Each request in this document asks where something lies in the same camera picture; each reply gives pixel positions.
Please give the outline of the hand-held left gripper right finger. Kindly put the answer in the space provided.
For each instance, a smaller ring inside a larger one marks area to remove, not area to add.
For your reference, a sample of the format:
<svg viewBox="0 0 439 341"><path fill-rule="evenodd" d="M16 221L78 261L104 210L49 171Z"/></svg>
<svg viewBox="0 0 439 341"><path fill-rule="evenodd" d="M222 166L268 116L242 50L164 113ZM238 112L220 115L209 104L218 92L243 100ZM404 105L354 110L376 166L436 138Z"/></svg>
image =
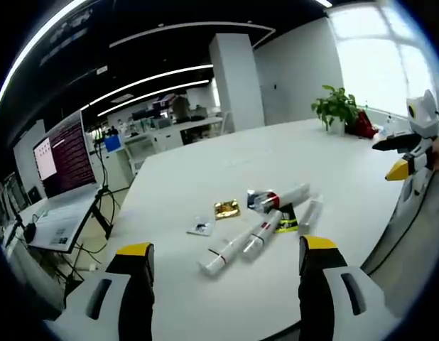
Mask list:
<svg viewBox="0 0 439 341"><path fill-rule="evenodd" d="M331 240L300 237L300 340L385 340L398 325L381 288Z"/></svg>

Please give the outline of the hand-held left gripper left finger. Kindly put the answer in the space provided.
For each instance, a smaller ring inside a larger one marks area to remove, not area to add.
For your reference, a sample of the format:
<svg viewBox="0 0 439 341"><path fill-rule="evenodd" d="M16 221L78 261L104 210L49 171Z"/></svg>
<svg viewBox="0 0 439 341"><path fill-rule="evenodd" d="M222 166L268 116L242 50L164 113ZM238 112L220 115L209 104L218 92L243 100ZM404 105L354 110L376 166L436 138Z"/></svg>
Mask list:
<svg viewBox="0 0 439 341"><path fill-rule="evenodd" d="M117 250L105 271L66 298L60 316L45 324L59 340L152 340L154 245Z"/></svg>

